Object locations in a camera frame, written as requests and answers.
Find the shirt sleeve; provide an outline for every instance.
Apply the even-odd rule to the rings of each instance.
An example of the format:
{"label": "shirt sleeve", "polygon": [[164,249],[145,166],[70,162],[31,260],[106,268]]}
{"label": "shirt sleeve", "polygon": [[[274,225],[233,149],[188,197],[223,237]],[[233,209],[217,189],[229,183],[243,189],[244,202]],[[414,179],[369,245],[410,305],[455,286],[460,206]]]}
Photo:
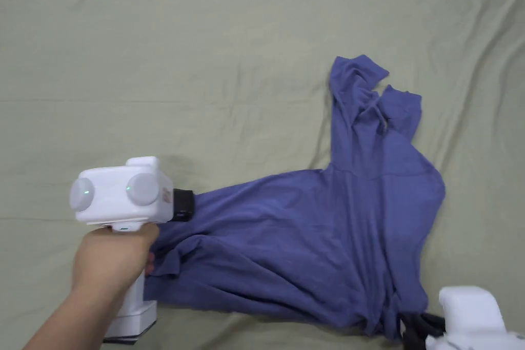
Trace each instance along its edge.
{"label": "shirt sleeve", "polygon": [[365,55],[355,59],[338,57],[330,73],[330,90],[333,95],[332,104],[332,164],[341,170],[349,170],[352,166],[352,150],[360,151],[371,147],[376,123],[381,122],[381,114],[370,112],[359,119],[360,135],[354,135],[352,127],[359,114],[377,101],[379,96],[372,89],[379,81],[384,79],[389,72],[375,64]]}

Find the blue t-shirt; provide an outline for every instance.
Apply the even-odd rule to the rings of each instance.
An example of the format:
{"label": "blue t-shirt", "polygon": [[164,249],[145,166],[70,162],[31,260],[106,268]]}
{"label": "blue t-shirt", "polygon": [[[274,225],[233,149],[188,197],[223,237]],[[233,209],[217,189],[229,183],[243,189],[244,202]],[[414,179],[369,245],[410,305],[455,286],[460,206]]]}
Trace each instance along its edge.
{"label": "blue t-shirt", "polygon": [[419,259],[445,196],[411,144],[421,97],[374,86],[388,71],[337,58],[332,159],[200,194],[188,223],[160,226],[146,298],[398,337],[398,312],[423,312]]}

